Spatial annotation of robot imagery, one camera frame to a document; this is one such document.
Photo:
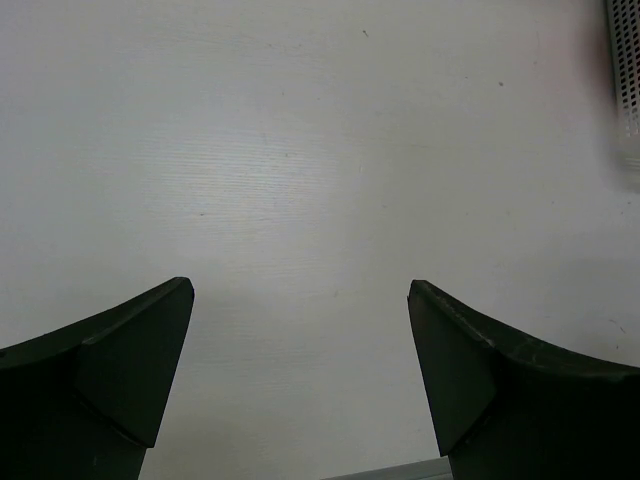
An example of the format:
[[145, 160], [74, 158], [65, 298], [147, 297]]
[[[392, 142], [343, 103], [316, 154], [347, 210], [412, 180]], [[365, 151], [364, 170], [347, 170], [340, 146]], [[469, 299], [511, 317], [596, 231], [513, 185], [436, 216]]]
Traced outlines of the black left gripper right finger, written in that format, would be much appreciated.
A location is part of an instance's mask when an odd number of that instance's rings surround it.
[[526, 334], [412, 282], [412, 334], [457, 479], [635, 479], [639, 371]]

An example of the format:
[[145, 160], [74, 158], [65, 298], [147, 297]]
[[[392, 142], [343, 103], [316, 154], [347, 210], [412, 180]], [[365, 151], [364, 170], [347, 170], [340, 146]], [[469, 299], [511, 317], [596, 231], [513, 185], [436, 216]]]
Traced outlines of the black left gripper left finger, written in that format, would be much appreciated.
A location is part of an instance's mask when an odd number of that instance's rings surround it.
[[170, 279], [1, 351], [4, 479], [136, 479], [155, 446], [194, 288]]

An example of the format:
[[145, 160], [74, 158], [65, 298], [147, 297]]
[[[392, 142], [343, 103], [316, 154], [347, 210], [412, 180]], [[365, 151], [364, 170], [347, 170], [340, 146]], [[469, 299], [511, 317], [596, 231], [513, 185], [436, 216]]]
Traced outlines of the white perforated plastic basket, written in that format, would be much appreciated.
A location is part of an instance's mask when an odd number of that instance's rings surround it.
[[613, 75], [614, 165], [621, 183], [639, 191], [639, 1], [604, 1]]

